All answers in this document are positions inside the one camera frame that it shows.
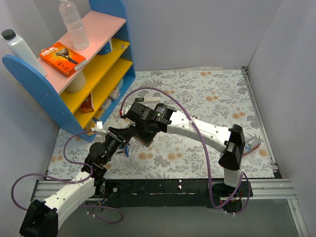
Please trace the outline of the grey beige remote control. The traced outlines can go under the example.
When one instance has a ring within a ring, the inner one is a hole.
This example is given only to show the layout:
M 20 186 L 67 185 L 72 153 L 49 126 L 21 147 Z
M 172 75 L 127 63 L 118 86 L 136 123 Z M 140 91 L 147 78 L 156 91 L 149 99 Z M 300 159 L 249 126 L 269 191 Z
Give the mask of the grey beige remote control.
M 145 147 L 149 147 L 153 142 L 154 137 L 156 136 L 156 133 L 146 131 L 144 128 L 133 123 L 130 123 L 128 125 L 128 128 L 132 128 L 132 131 L 134 132 L 132 137 Z

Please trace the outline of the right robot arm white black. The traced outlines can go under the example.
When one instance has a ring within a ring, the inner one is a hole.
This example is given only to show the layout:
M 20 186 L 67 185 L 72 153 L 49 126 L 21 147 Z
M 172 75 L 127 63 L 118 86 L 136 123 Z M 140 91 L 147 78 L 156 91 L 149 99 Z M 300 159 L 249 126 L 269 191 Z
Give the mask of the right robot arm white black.
M 130 123 L 138 129 L 134 137 L 146 147 L 150 146 L 159 132 L 203 141 L 221 153 L 218 163 L 224 169 L 224 192 L 229 196 L 235 196 L 241 191 L 240 164 L 245 147 L 241 126 L 235 124 L 229 128 L 212 125 L 188 117 L 183 112 L 163 103 L 158 103 L 154 109 L 151 109 L 134 102 L 119 114 L 123 119 L 129 119 Z

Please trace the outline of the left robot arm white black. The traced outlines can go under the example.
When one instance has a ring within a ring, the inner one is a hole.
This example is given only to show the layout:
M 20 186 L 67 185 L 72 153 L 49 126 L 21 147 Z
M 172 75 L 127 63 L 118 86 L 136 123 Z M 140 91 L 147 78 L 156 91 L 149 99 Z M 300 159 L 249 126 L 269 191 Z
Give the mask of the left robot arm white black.
M 76 177 L 44 200 L 34 200 L 26 209 L 19 233 L 23 237 L 55 237 L 65 220 L 90 197 L 106 200 L 118 185 L 106 184 L 106 164 L 120 148 L 126 147 L 136 128 L 110 128 L 103 143 L 93 143 Z

